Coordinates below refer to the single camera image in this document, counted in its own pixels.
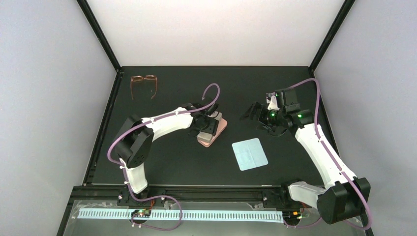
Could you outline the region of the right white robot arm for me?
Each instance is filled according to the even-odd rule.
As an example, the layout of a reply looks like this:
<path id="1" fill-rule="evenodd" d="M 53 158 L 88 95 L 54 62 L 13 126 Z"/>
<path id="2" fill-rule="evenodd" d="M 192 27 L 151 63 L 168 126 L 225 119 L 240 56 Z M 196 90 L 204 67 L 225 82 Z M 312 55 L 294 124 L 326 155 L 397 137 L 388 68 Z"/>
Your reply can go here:
<path id="1" fill-rule="evenodd" d="M 317 187 L 298 179 L 283 183 L 279 193 L 283 205 L 304 203 L 315 208 L 328 224 L 368 213 L 369 181 L 358 178 L 343 163 L 317 124 L 314 113 L 301 108 L 296 91 L 278 89 L 267 94 L 266 100 L 265 104 L 252 103 L 240 119 L 256 119 L 268 132 L 278 127 L 289 131 L 311 158 L 324 184 Z"/>

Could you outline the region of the pink glasses case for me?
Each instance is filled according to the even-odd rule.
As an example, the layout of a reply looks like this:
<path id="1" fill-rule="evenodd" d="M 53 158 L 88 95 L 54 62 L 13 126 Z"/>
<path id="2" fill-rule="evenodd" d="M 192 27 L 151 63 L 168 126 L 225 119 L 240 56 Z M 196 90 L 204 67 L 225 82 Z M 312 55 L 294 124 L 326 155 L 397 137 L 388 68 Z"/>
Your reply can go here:
<path id="1" fill-rule="evenodd" d="M 221 118 L 219 121 L 216 134 L 212 135 L 210 140 L 209 140 L 208 135 L 199 134 L 197 136 L 197 141 L 206 148 L 210 147 L 214 143 L 214 141 L 220 136 L 220 134 L 225 130 L 225 128 L 227 127 L 227 124 L 228 124 L 227 121 L 224 118 Z"/>

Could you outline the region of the grey glasses case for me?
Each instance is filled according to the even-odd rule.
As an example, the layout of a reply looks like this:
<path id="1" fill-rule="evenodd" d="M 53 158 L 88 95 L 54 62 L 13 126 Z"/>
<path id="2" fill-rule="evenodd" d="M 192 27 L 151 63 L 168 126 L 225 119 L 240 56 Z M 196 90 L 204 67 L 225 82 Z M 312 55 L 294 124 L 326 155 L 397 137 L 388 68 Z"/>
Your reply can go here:
<path id="1" fill-rule="evenodd" d="M 197 140 L 205 143 L 210 143 L 213 137 L 216 135 L 218 123 L 222 119 L 222 113 L 215 111 L 213 114 L 207 117 L 207 124 L 201 129 L 197 135 Z"/>

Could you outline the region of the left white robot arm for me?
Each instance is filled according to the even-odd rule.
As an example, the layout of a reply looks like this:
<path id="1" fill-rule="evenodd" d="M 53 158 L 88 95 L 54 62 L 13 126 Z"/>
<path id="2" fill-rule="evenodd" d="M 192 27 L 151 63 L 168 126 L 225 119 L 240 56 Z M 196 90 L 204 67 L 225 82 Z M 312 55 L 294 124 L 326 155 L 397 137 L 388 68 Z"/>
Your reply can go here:
<path id="1" fill-rule="evenodd" d="M 215 103 L 210 107 L 186 103 L 175 110 L 150 118 L 129 117 L 108 151 L 108 158 L 117 157 L 116 163 L 125 173 L 125 184 L 139 194 L 148 186 L 145 161 L 151 145 L 162 136 L 189 129 L 189 135 L 209 147 L 227 126 Z"/>

